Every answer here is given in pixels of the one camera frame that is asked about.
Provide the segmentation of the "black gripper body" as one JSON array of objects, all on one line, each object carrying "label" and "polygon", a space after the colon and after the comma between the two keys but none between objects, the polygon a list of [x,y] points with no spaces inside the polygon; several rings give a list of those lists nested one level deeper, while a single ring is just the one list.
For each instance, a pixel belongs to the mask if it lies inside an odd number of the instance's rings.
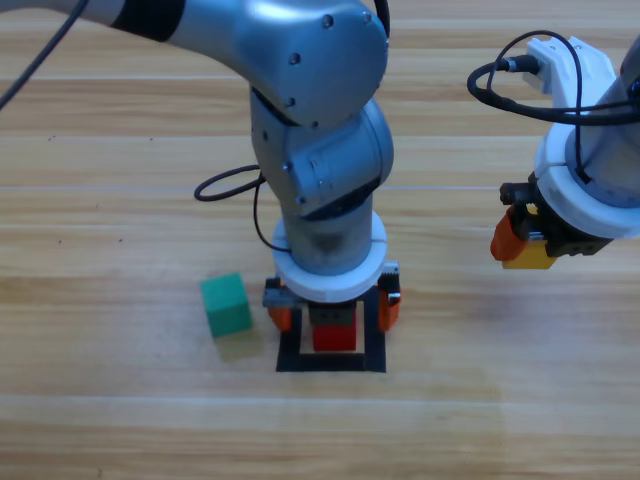
[{"label": "black gripper body", "polygon": [[525,249],[517,258],[534,243],[542,244],[547,258],[558,258],[595,255],[612,242],[611,238],[588,234],[563,220],[543,198],[536,180],[503,183],[499,193],[507,209],[516,207],[514,230],[525,241]]},{"label": "black gripper body", "polygon": [[[401,304],[400,266],[398,262],[386,262],[384,265],[375,286],[375,290],[377,291],[375,305],[377,307],[380,289],[386,291],[399,290]],[[307,307],[310,322],[313,327],[347,326],[351,323],[351,317],[355,313],[357,302],[363,299],[364,295],[360,295],[355,299],[339,303],[313,302],[293,293],[281,281],[279,276],[274,276],[267,278],[265,281],[263,306],[266,309],[269,307],[288,307],[293,310],[293,316],[295,312],[299,312],[303,307]],[[375,314],[375,317],[378,327],[378,313]]]}]

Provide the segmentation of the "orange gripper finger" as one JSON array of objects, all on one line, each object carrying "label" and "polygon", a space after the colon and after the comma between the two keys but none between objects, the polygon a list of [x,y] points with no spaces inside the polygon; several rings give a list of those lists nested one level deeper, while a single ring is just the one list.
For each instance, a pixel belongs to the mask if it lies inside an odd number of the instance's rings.
[{"label": "orange gripper finger", "polygon": [[400,310],[400,291],[379,290],[378,328],[390,331],[396,324]]},{"label": "orange gripper finger", "polygon": [[515,260],[525,249],[525,241],[514,230],[516,207],[510,206],[496,225],[490,245],[490,252],[495,260],[510,262]]},{"label": "orange gripper finger", "polygon": [[293,319],[293,310],[291,308],[269,307],[267,312],[273,324],[281,333],[286,333],[291,330]]}]

